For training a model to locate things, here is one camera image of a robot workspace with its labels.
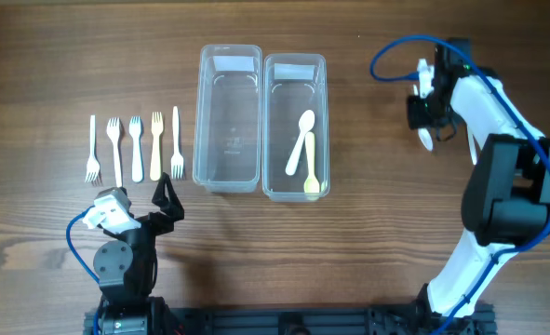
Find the white slim plastic spoon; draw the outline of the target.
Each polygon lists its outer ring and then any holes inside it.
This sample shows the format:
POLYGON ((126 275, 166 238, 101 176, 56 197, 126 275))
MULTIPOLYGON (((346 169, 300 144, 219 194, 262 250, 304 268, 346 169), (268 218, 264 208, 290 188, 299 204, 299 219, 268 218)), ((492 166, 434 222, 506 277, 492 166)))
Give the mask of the white slim plastic spoon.
MULTIPOLYGON (((421 93, 417 86, 414 85, 413 86, 413 92, 416 94, 416 95, 429 95, 431 92, 433 92, 434 89, 432 87, 429 87, 427 88, 424 93, 421 93)), ((433 139, 432 139, 432 136, 429 132, 429 130, 427 128, 419 128, 418 129, 418 136, 419 136, 419 139, 423 145, 423 147, 428 151, 428 152, 432 152, 433 149, 434 149, 434 144, 433 144, 433 139)))

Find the yellow plastic spoon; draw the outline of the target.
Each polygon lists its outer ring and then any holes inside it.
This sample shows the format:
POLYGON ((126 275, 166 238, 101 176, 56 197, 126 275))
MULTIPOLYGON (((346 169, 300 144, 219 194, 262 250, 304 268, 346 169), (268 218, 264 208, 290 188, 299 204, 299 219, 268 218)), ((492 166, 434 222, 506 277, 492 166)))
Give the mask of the yellow plastic spoon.
POLYGON ((308 173, 303 185, 304 193, 310 201, 316 201, 320 193, 320 182, 315 174, 315 134, 309 131, 304 138, 308 173))

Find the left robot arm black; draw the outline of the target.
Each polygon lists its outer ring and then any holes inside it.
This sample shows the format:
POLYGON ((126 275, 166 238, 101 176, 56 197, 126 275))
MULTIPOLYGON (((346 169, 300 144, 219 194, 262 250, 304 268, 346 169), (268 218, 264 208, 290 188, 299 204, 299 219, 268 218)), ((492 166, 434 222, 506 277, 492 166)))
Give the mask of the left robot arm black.
POLYGON ((95 334, 183 334, 184 325, 165 300, 151 295, 158 275, 155 240, 174 230, 184 209, 170 177, 157 182, 152 203, 158 207, 138 218, 120 187, 98 194, 84 223, 112 238, 96 252, 93 266, 101 301, 93 318, 95 334))

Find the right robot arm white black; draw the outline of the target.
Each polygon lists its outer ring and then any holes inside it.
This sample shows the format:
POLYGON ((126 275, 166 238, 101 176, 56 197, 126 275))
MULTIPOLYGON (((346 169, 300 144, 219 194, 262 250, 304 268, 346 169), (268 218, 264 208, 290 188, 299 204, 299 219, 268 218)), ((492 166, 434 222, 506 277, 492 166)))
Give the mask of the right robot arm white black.
POLYGON ((474 169, 463 192, 463 233, 426 284, 436 332, 471 317, 492 278, 550 234, 550 139, 516 109, 495 72, 476 65, 466 39, 436 39, 435 60, 408 78, 408 124, 427 150, 441 131, 465 126, 474 169))

